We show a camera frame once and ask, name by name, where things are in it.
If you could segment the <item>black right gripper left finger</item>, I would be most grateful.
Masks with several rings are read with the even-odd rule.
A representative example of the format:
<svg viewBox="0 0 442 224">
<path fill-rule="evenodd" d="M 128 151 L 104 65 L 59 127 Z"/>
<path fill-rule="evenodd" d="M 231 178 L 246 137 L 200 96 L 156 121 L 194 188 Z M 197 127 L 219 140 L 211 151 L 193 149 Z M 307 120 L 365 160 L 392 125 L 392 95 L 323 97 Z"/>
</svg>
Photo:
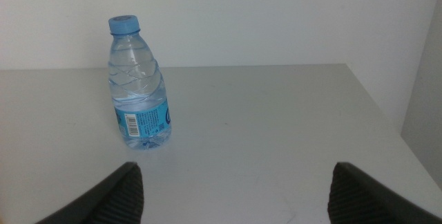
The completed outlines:
<svg viewBox="0 0 442 224">
<path fill-rule="evenodd" d="M 144 189 L 141 169 L 126 162 L 103 181 L 40 223 L 141 222 Z"/>
</svg>

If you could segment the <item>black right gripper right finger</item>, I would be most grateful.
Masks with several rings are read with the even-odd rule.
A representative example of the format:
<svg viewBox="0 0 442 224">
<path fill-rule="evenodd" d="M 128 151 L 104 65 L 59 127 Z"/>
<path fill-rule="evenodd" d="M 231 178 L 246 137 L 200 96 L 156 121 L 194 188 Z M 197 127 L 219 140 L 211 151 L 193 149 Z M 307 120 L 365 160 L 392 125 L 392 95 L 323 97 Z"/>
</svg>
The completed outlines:
<svg viewBox="0 0 442 224">
<path fill-rule="evenodd" d="M 334 167 L 327 213 L 332 224 L 441 224 L 349 162 Z"/>
</svg>

